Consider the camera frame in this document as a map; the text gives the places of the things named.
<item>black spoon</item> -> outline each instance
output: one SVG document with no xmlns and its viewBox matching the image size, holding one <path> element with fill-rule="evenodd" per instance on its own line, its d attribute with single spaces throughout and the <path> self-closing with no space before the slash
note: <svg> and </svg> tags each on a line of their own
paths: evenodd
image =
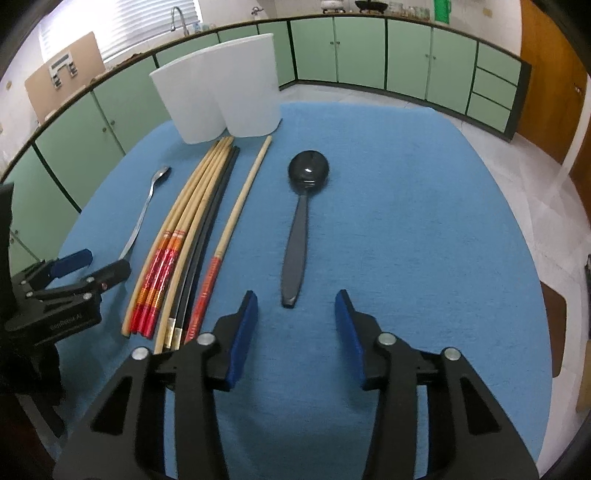
<svg viewBox="0 0 591 480">
<path fill-rule="evenodd" d="M 329 175 L 329 163 L 322 153 L 307 150 L 298 153 L 291 160 L 287 171 L 291 187 L 300 196 L 281 270 L 281 304 L 286 308 L 293 308 L 300 293 L 306 267 L 308 195 L 324 185 Z"/>
</svg>

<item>spoon handle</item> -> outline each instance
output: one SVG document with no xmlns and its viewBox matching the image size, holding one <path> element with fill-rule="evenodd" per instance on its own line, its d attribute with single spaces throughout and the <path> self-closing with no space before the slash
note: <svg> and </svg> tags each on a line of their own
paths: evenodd
<svg viewBox="0 0 591 480">
<path fill-rule="evenodd" d="M 152 199 L 153 194 L 154 194 L 154 184 L 152 184 L 152 186 L 150 187 L 150 193 L 148 194 L 148 198 L 146 198 L 146 202 L 144 203 L 144 208 L 142 208 L 142 211 L 139 214 L 138 222 L 135 224 L 134 231 L 131 232 L 131 236 L 129 237 L 129 240 L 127 240 L 127 243 L 125 244 L 125 246 L 123 247 L 123 250 L 121 251 L 121 254 L 119 255 L 119 260 L 121 260 L 122 258 L 125 258 L 125 256 L 127 255 L 127 252 L 129 252 L 129 250 L 131 249 L 131 246 L 134 244 L 135 239 L 138 236 L 139 229 L 141 228 L 142 223 L 144 221 L 144 216 L 146 214 L 146 210 L 148 210 L 148 205 L 150 204 L 150 200 Z"/>
<path fill-rule="evenodd" d="M 300 195 L 295 209 L 290 237 L 281 270 L 281 304 L 286 308 L 296 305 L 306 268 L 308 244 L 308 196 Z"/>
</svg>

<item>blue mat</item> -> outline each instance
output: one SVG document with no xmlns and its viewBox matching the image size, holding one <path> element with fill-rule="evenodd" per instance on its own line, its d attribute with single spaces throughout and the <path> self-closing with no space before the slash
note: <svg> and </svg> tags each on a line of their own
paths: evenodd
<svg viewBox="0 0 591 480">
<path fill-rule="evenodd" d="M 251 289 L 259 324 L 242 380 L 216 393 L 231 478 L 358 480 L 378 399 L 347 369 L 334 300 L 346 288 L 418 349 L 458 347 L 514 422 L 534 459 L 551 393 L 548 327 L 534 263 L 507 202 L 461 133 L 431 109 L 291 103 L 274 134 L 222 265 L 204 330 L 234 312 Z M 262 144 L 242 149 L 207 258 Z M 129 295 L 170 206 L 209 144 L 185 145 L 171 122 L 144 138 L 88 203 L 62 254 L 89 248 L 86 272 L 116 260 L 150 178 L 158 188 L 131 255 L 132 275 L 103 297 L 100 325 L 59 343 L 68 392 L 59 413 L 71 430 L 138 345 L 119 334 Z M 280 275 L 297 196 L 289 161 L 319 150 L 329 181 L 310 202 L 309 256 L 294 310 L 280 305 Z M 420 393 L 417 476 L 426 472 L 426 397 Z M 174 473 L 172 398 L 167 403 L 167 470 Z M 60 445 L 51 445 L 59 454 Z"/>
</svg>

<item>green cabinet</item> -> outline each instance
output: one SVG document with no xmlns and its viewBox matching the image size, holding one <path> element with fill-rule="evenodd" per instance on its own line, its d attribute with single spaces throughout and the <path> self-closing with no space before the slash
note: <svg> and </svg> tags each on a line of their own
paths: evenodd
<svg viewBox="0 0 591 480">
<path fill-rule="evenodd" d="M 147 58 L 99 85 L 96 99 L 115 136 L 127 153 L 154 128 L 170 120 L 150 73 L 154 59 Z"/>
<path fill-rule="evenodd" d="M 273 34 L 273 46 L 275 47 L 275 63 L 277 65 L 277 79 L 279 85 L 285 85 L 296 79 L 294 63 L 291 58 L 290 34 L 287 22 L 266 22 L 258 26 L 261 35 Z"/>
<path fill-rule="evenodd" d="M 433 29 L 427 100 L 466 113 L 476 61 L 476 40 Z"/>
<path fill-rule="evenodd" d="M 61 114 L 36 143 L 80 208 L 124 155 L 91 93 Z"/>
<path fill-rule="evenodd" d="M 384 88 L 386 29 L 381 18 L 335 18 L 340 83 Z"/>
<path fill-rule="evenodd" d="M 185 55 L 189 55 L 190 53 L 201 50 L 202 48 L 217 45 L 218 43 L 219 40 L 217 39 L 217 34 L 215 33 L 210 33 L 199 38 L 188 40 L 184 43 L 180 43 L 179 45 L 175 45 L 174 47 L 159 51 L 156 54 L 158 65 L 162 67 L 173 60 L 184 57 Z"/>
<path fill-rule="evenodd" d="M 252 37 L 258 35 L 256 25 L 244 25 L 243 27 L 230 28 L 217 33 L 220 37 L 220 43 L 237 38 Z"/>
<path fill-rule="evenodd" d="M 515 85 L 519 82 L 521 62 L 485 43 L 478 45 L 477 65 Z"/>
<path fill-rule="evenodd" d="M 68 153 L 67 145 L 63 152 Z M 18 232 L 19 240 L 36 257 L 56 258 L 78 212 L 53 182 L 32 148 L 14 165 L 5 182 L 14 183 L 12 231 Z M 18 247 L 11 254 L 16 270 L 28 261 L 21 254 Z"/>
<path fill-rule="evenodd" d="M 19 273 L 29 265 L 33 265 L 33 263 L 37 262 L 37 259 L 20 244 L 12 232 L 10 233 L 10 240 L 8 241 L 8 259 L 10 262 L 11 275 Z"/>
<path fill-rule="evenodd" d="M 472 91 L 511 110 L 517 87 L 492 73 L 477 68 Z"/>
<path fill-rule="evenodd" d="M 333 19 L 304 18 L 291 22 L 295 64 L 300 80 L 336 82 Z"/>
<path fill-rule="evenodd" d="M 468 116 L 487 124 L 489 127 L 504 132 L 511 110 L 472 92 Z"/>
<path fill-rule="evenodd" d="M 425 99 L 431 54 L 431 27 L 388 20 L 388 82 L 386 88 Z"/>
</svg>

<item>spoon bowl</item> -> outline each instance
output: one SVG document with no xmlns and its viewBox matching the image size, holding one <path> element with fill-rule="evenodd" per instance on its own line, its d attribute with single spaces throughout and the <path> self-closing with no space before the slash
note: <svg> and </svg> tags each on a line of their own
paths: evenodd
<svg viewBox="0 0 591 480">
<path fill-rule="evenodd" d="M 318 191 L 329 175 L 329 163 L 326 157 L 315 150 L 298 153 L 287 169 L 291 187 L 299 195 Z"/>
</svg>

